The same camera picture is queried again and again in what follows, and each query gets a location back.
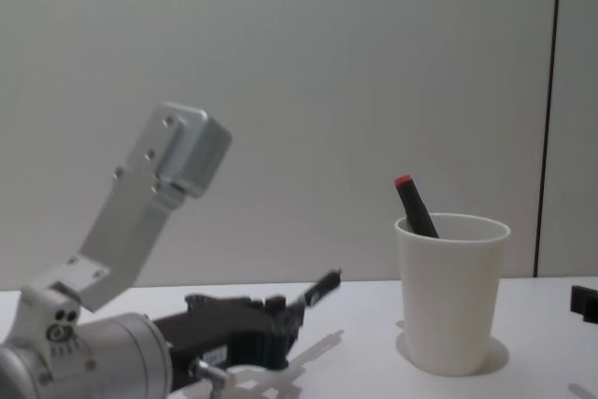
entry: marker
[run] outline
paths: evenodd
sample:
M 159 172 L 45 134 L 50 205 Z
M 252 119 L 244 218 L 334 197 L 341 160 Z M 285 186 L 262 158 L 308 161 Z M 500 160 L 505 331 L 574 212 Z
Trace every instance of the marker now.
M 303 302 L 305 302 L 306 306 L 313 307 L 320 301 L 321 298 L 336 290 L 339 285 L 340 270 L 331 271 L 318 282 L 316 282 L 315 285 L 310 287 L 307 292 L 303 293 Z
M 434 228 L 430 214 L 428 214 L 428 209 L 426 209 L 426 205 L 421 201 L 420 194 L 411 176 L 405 175 L 404 177 L 397 178 L 394 181 L 394 187 L 399 192 L 399 196 L 405 207 L 407 221 L 409 221 L 413 232 L 418 235 L 438 238 L 438 232 Z

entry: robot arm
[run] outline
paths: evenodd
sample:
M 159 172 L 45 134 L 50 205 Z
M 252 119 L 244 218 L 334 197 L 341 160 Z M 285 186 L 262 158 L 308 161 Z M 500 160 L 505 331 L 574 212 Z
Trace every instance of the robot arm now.
M 1 399 L 165 399 L 200 379 L 219 397 L 231 366 L 286 368 L 305 309 L 338 287 L 339 272 L 288 305 L 193 295 L 187 312 L 156 322 L 130 313 L 78 326 L 82 307 L 133 285 L 170 213 L 207 189 L 230 142 L 204 111 L 154 111 L 80 251 L 21 289 L 0 345 Z
M 7 342 L 36 348 L 54 378 L 77 369 L 52 350 L 72 338 L 79 308 L 96 311 L 133 285 L 170 213 L 207 189 L 230 142 L 204 111 L 158 107 L 79 253 L 21 289 Z

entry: black object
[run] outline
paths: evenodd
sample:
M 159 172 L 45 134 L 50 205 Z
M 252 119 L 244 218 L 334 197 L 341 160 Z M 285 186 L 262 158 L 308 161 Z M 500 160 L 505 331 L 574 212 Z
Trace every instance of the black object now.
M 592 293 L 597 293 L 597 291 L 582 287 L 581 285 L 574 285 L 571 287 L 571 311 L 583 314 L 586 298 Z
M 394 187 L 399 192 L 399 196 L 405 207 L 407 220 L 413 232 L 418 235 L 438 238 L 438 232 L 434 228 L 430 214 L 428 214 L 428 209 L 426 209 L 426 205 L 421 201 L 420 194 L 411 176 L 405 175 L 404 177 L 397 178 L 394 181 Z
M 340 271 L 330 272 L 289 305 L 283 296 L 265 301 L 187 296 L 187 312 L 155 322 L 169 344 L 172 391 L 197 381 L 189 368 L 198 357 L 222 369 L 242 364 L 273 371 L 285 369 L 306 307 L 316 305 L 339 285 Z
M 598 324 L 598 291 L 574 285 L 571 287 L 571 311 L 583 315 L 585 322 Z
M 598 292 L 586 295 L 586 300 L 583 303 L 583 320 L 598 324 Z

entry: screw hole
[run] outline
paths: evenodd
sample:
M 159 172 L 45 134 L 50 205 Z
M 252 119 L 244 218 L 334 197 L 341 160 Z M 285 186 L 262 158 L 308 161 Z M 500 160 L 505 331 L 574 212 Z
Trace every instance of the screw hole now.
M 45 387 L 46 385 L 48 385 L 51 381 L 52 377 L 50 374 L 48 373 L 42 373 L 39 375 L 39 378 L 37 378 L 37 381 L 39 382 L 39 384 L 43 387 Z
M 114 171 L 114 179 L 121 179 L 124 175 L 124 169 L 122 167 L 117 167 Z
M 97 362 L 94 359 L 90 359 L 87 362 L 85 362 L 85 369 L 87 369 L 88 371 L 95 371 L 96 367 Z

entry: silver cylinder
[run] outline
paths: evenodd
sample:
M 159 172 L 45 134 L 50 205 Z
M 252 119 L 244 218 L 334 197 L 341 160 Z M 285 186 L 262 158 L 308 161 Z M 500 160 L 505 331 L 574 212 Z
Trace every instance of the silver cylinder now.
M 61 379 L 51 377 L 33 350 L 0 347 L 0 397 L 165 399 L 170 393 L 168 348 L 146 317 L 127 314 L 93 322 L 80 326 L 77 334 L 78 343 L 90 355 L 82 367 L 73 366 L 77 374 Z

